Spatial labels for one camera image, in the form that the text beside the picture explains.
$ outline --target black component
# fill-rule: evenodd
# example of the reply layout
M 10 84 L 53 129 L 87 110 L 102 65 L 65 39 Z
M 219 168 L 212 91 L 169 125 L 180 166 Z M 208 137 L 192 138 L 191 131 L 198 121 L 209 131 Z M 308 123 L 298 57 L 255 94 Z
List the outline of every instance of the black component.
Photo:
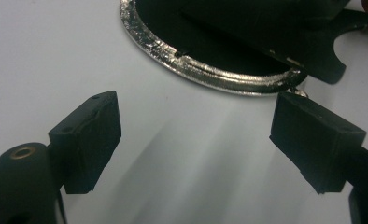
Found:
M 59 223 L 59 194 L 47 147 L 30 143 L 1 155 L 0 223 Z
M 298 168 L 317 193 L 340 192 L 342 167 L 366 132 L 315 102 L 288 92 L 279 94 L 271 140 Z
M 136 0 L 135 8 L 141 21 L 152 33 L 197 61 L 252 76 L 282 74 L 290 70 L 284 63 L 237 43 L 227 35 L 187 20 L 181 9 L 190 1 Z
M 93 190 L 120 141 L 114 91 L 98 94 L 50 131 L 51 144 L 29 143 L 0 157 L 0 224 L 66 223 L 60 188 Z
M 281 92 L 271 140 L 301 170 L 317 193 L 340 192 L 353 185 L 353 224 L 368 224 L 368 151 L 366 132 L 315 102 Z
M 114 91 L 98 94 L 50 131 L 50 152 L 63 163 L 66 193 L 93 190 L 120 141 L 117 111 Z
M 195 0 L 182 11 L 220 35 L 333 84 L 345 71 L 333 51 L 335 38 L 368 24 L 363 12 L 340 12 L 347 2 Z

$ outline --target shiny metal ring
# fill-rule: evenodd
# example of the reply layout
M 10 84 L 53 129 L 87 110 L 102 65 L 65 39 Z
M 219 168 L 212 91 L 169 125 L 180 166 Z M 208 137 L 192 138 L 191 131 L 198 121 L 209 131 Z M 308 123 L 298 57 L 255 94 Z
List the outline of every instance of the shiny metal ring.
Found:
M 292 68 L 283 74 L 262 77 L 236 74 L 187 55 L 180 56 L 175 48 L 164 43 L 141 21 L 135 9 L 135 0 L 120 1 L 120 18 L 133 41 L 151 58 L 182 77 L 214 89 L 240 95 L 270 95 L 299 85 L 306 78 L 306 74 Z

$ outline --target white table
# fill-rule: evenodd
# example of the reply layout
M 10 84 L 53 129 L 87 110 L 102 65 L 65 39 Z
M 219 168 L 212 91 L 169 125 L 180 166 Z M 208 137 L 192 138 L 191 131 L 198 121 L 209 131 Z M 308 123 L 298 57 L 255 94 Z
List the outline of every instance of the white table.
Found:
M 344 78 L 310 77 L 305 90 L 368 132 L 368 32 L 341 36 L 335 49 Z M 48 144 L 54 125 L 112 90 L 122 138 L 94 192 L 64 194 L 69 223 L 350 223 L 351 186 L 317 195 L 268 139 L 275 97 L 174 75 L 125 34 L 118 0 L 0 1 L 0 155 Z

